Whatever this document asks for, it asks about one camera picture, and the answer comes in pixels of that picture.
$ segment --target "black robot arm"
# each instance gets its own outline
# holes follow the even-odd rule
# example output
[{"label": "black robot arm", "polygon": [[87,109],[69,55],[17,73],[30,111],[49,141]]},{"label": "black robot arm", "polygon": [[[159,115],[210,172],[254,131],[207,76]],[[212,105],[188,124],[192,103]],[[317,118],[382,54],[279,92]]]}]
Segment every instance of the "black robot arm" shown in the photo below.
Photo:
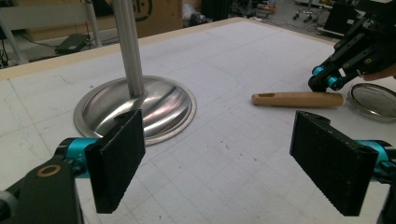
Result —
[{"label": "black robot arm", "polygon": [[334,54],[313,69],[312,91],[338,91],[355,77],[396,63],[396,0],[360,0],[355,8],[366,13],[334,45]]},{"label": "black robot arm", "polygon": [[91,179],[97,213],[112,213],[145,152],[140,110],[117,116],[103,138],[67,138],[49,161],[0,191],[0,223],[84,223],[75,183],[82,175]]},{"label": "black robot arm", "polygon": [[396,149],[381,140],[353,140],[320,115],[297,111],[290,155],[346,217],[361,212],[369,183],[389,184],[377,224],[396,223]]}]

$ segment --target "wooden handle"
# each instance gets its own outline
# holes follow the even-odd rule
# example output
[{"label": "wooden handle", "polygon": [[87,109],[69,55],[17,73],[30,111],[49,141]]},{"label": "wooden handle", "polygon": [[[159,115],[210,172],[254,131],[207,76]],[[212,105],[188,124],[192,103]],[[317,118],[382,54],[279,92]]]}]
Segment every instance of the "wooden handle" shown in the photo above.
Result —
[{"label": "wooden handle", "polygon": [[330,107],[343,105],[345,98],[340,93],[329,92],[274,92],[253,94],[254,105],[292,107]]}]

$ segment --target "bolt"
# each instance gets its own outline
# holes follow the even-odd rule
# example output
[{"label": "bolt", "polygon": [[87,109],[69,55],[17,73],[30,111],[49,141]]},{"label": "bolt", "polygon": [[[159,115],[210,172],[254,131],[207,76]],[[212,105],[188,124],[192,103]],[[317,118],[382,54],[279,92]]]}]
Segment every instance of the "bolt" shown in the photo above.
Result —
[{"label": "bolt", "polygon": [[366,59],[366,60],[364,60],[364,63],[365,63],[365,64],[370,64],[370,63],[372,63],[372,62],[373,62],[372,59]]}]

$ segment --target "table surface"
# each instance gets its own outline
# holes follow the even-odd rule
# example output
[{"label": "table surface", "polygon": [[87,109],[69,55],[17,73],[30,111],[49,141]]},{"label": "table surface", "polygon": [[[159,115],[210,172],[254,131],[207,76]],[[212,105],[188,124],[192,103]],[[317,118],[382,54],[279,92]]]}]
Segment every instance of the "table surface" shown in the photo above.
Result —
[{"label": "table surface", "polygon": [[[89,179],[78,179],[86,223],[375,223],[389,186],[371,183],[359,217],[343,217],[290,156],[295,111],[254,106],[258,92],[310,91],[311,70],[333,43],[245,19],[139,40],[144,75],[172,78],[197,101],[192,123],[147,147],[112,215],[95,212]],[[48,160],[67,137],[78,101],[124,77],[118,45],[0,71],[0,189]],[[345,96],[356,78],[342,90]],[[396,89],[395,81],[376,83]],[[303,109],[352,139],[396,146],[394,123],[350,104]]]}]

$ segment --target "round metal base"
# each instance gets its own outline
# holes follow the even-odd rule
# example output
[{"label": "round metal base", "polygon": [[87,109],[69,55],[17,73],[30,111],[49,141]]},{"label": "round metal base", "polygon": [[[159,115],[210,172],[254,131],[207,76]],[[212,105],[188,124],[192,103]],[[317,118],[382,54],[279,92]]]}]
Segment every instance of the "round metal base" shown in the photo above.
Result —
[{"label": "round metal base", "polygon": [[180,133],[192,121],[196,102],[181,84],[163,77],[143,77],[145,94],[131,98],[126,78],[107,82],[86,94],[75,109],[77,129],[87,137],[102,137],[113,119],[124,112],[142,109],[146,145]]}]

